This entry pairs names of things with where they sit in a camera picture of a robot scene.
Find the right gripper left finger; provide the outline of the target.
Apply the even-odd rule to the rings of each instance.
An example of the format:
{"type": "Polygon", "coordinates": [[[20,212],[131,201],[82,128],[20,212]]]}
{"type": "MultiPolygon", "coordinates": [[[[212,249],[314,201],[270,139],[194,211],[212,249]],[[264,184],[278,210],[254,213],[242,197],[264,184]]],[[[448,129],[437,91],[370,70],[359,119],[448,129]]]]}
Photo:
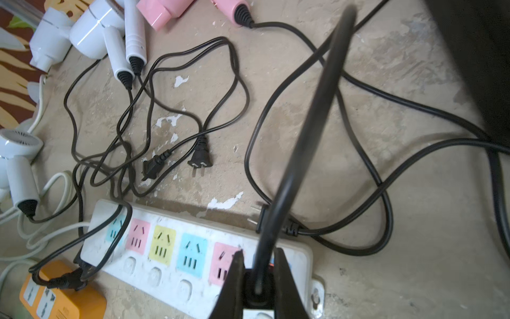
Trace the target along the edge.
{"type": "Polygon", "coordinates": [[[209,319],[243,318],[244,272],[244,255],[237,251],[209,319]]]}

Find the white multicolour power strip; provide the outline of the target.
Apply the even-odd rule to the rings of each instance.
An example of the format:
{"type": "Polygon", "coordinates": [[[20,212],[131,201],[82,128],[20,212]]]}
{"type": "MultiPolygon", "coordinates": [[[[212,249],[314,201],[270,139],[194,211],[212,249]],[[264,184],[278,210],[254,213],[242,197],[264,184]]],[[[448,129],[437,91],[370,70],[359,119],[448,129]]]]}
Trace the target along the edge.
{"type": "Polygon", "coordinates": [[[102,270],[194,318],[208,318],[237,251],[254,261],[255,232],[135,205],[132,214],[99,200],[81,258],[98,266],[117,235],[121,240],[102,270]]]}

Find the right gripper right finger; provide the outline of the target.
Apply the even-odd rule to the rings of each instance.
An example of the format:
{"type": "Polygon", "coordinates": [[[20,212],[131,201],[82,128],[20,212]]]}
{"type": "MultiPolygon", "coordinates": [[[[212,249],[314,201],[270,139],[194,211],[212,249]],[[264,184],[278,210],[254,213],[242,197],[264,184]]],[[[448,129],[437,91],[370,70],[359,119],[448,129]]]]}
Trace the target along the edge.
{"type": "Polygon", "coordinates": [[[301,301],[283,249],[274,250],[275,318],[305,319],[308,313],[301,301]]]}

